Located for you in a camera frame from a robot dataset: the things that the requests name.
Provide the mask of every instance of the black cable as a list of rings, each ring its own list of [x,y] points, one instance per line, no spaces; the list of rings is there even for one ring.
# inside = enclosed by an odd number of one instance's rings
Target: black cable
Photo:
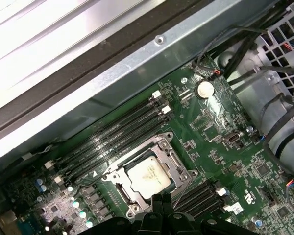
[[[267,13],[261,17],[259,20],[257,20],[255,23],[251,25],[253,28],[260,27],[265,21],[267,21],[270,17],[272,17],[277,11],[279,10],[279,7],[276,6],[274,8],[271,8],[267,11]],[[239,32],[236,35],[232,36],[225,42],[221,43],[220,45],[216,46],[212,50],[209,51],[209,54],[213,59],[215,59],[217,56],[219,56],[221,53],[223,53],[228,48],[234,46],[236,43],[240,42],[244,38],[250,36],[251,34],[249,32],[243,31]]]
[[[247,73],[244,73],[242,76],[232,80],[232,81],[229,81],[229,85],[230,86],[233,86],[239,82],[242,82],[242,81],[245,81],[246,79],[250,78],[251,76],[253,76],[254,74],[256,73],[255,70],[250,70],[248,71]]]
[[[270,140],[294,117],[294,105],[276,122],[276,124],[268,132],[266,139],[263,143],[263,148],[273,162],[281,167],[283,171],[294,177],[294,171],[288,169],[286,165],[276,158],[275,154],[269,147]]]
[[[294,131],[290,133],[279,145],[278,149],[276,150],[275,156],[277,159],[280,159],[282,152],[286,145],[294,139]]]
[[[280,98],[284,97],[284,94],[283,93],[279,93],[277,94],[273,99],[271,99],[268,103],[266,103],[263,108],[261,109],[260,111],[260,114],[259,114],[259,128],[261,129],[262,127],[262,124],[263,124],[263,119],[264,119],[264,115],[268,109],[268,107],[277,102]]]
[[[268,21],[264,22],[261,25],[260,28],[261,29],[268,28],[269,26],[271,26],[272,24],[274,24],[274,22],[276,22],[277,20],[279,20],[285,14],[286,14],[286,10],[285,9],[279,10],[271,19],[269,19]],[[229,61],[229,63],[225,67],[225,71],[224,71],[223,76],[226,79],[228,79],[230,77],[230,75],[235,71],[235,69],[237,68],[237,66],[242,61],[243,57],[246,55],[247,51],[250,49],[250,47],[254,44],[254,41],[260,35],[261,35],[261,33],[252,33],[250,37],[246,38],[243,41],[243,43],[241,44],[241,46],[236,51],[235,55],[231,58],[231,60]]]
[[[259,69],[262,71],[276,71],[276,72],[283,72],[287,74],[294,74],[294,68],[290,68],[290,67],[260,66]],[[246,79],[250,78],[255,73],[256,73],[255,70],[250,70],[247,73],[244,73],[242,76],[229,81],[229,85],[233,86],[239,82],[245,81]]]

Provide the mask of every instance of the surface mount component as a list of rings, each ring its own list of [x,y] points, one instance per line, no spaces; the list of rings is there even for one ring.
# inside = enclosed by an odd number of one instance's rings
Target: surface mount component
[[[175,196],[198,175],[185,168],[170,145],[172,139],[172,132],[153,136],[105,171],[102,180],[116,186],[128,204],[128,218],[147,211],[153,194],[166,191]]]

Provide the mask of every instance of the wire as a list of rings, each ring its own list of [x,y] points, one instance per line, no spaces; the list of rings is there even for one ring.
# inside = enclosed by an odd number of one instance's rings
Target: wire
[[[74,194],[73,198],[75,198],[83,189],[85,188],[89,188],[90,186],[93,186],[95,183],[97,183],[102,177],[104,177],[105,175],[101,175],[99,178],[95,179],[93,182],[91,182],[90,184],[88,185],[85,185],[85,186],[82,186],[80,187],[76,193]]]
[[[289,134],[279,145],[276,153],[275,153],[275,156],[277,157],[277,159],[280,159],[281,155],[282,155],[282,152],[284,150],[284,148],[286,147],[286,145],[291,142],[292,140],[294,139],[294,131]]]
[[[276,72],[294,74],[294,68],[290,68],[290,67],[260,66],[259,69],[262,71],[276,71]],[[233,86],[239,82],[245,81],[246,79],[253,76],[255,73],[256,73],[256,70],[250,70],[250,71],[244,73],[242,76],[240,76],[234,80],[229,81],[229,85]]]
[[[289,206],[294,211],[294,205],[292,204],[291,199],[290,199],[290,189],[293,187],[294,187],[294,182],[292,184],[286,186],[286,201],[288,202]]]
[[[268,103],[266,103],[263,108],[261,109],[260,111],[260,114],[259,114],[259,128],[261,129],[262,127],[262,124],[263,124],[263,119],[264,119],[264,115],[268,109],[268,107],[277,102],[280,98],[284,97],[284,94],[283,93],[279,93],[277,94],[273,99],[271,99]]]
[[[288,43],[283,44],[283,46],[289,50],[292,50],[292,47]]]
[[[282,129],[283,126],[285,126],[286,123],[288,123],[292,119],[293,116],[294,116],[294,105],[270,129],[263,143],[263,148],[267,152],[268,157],[270,157],[274,163],[276,163],[278,166],[281,167],[283,171],[292,175],[294,178],[294,171],[292,171],[291,169],[288,169],[283,162],[277,159],[275,154],[272,152],[272,150],[269,147],[270,140],[272,140],[272,138]]]
[[[268,28],[272,24],[274,24],[276,21],[278,21],[283,15],[286,14],[285,9],[280,9],[272,18],[265,21],[260,28]],[[250,47],[254,44],[254,41],[257,39],[258,36],[260,36],[260,33],[253,33],[250,37],[244,39],[241,46],[236,51],[235,55],[232,57],[232,59],[229,61],[229,63],[225,67],[225,71],[223,76],[228,79],[230,75],[234,72],[234,70],[237,68],[237,66],[242,61],[243,57],[246,55],[247,51],[250,49]]]
[[[265,21],[269,20],[272,16],[274,16],[279,11],[279,3],[276,7],[271,8],[268,10],[263,17],[261,17],[259,20],[257,20],[255,23],[251,25],[253,28],[259,28]],[[246,37],[250,36],[251,33],[247,31],[242,31],[237,33],[236,35],[232,36],[225,42],[221,43],[220,45],[216,46],[212,50],[209,51],[209,54],[213,59],[215,59],[217,56],[219,56],[221,53],[223,53],[228,48],[234,46],[236,43],[240,42],[241,40],[245,39]]]

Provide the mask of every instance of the metal panel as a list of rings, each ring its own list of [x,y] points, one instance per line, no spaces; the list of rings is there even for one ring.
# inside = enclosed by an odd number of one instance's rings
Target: metal panel
[[[250,20],[274,2],[273,0],[212,2],[163,33],[164,43],[161,45],[152,41],[99,76],[92,77],[92,73],[87,74],[86,76],[93,78],[90,82],[3,137],[0,140],[0,157],[46,127],[48,128],[21,145],[16,151],[24,152],[30,146],[50,140],[55,134],[60,137],[65,135],[66,133],[57,132],[63,124],[61,117],[93,96],[101,103],[108,104],[107,107],[110,106],[111,110],[114,109],[168,72],[192,59],[224,28],[233,23]],[[77,109],[70,112],[70,115],[75,118],[80,117]],[[67,132],[72,130],[71,126],[66,125],[66,127]],[[43,140],[41,136],[48,136],[49,139]]]
[[[3,5],[0,107],[164,1],[16,0]]]

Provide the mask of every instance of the electrolytic capacitor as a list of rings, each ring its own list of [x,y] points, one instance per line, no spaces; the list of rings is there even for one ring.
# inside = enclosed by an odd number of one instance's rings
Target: electrolytic capacitor
[[[86,222],[86,227],[92,228],[94,225],[95,225],[95,219],[92,217],[88,218],[88,220]]]
[[[72,206],[74,208],[79,208],[80,202],[81,200],[77,198],[75,201],[73,201]]]
[[[46,192],[47,191],[47,186],[46,185],[40,185],[39,191],[40,192]]]
[[[88,213],[88,209],[84,208],[80,213],[79,213],[79,217],[81,217],[82,219],[85,219],[87,217],[87,213]]]
[[[57,221],[52,220],[51,222],[49,222],[49,224],[47,224],[47,226],[45,226],[45,230],[50,231],[56,223]]]
[[[256,216],[252,217],[251,221],[255,224],[256,228],[260,228],[263,225],[263,222]]]
[[[44,181],[42,180],[42,179],[37,179],[36,180],[36,184],[38,185],[38,186],[40,186],[40,185],[42,185],[44,183]]]

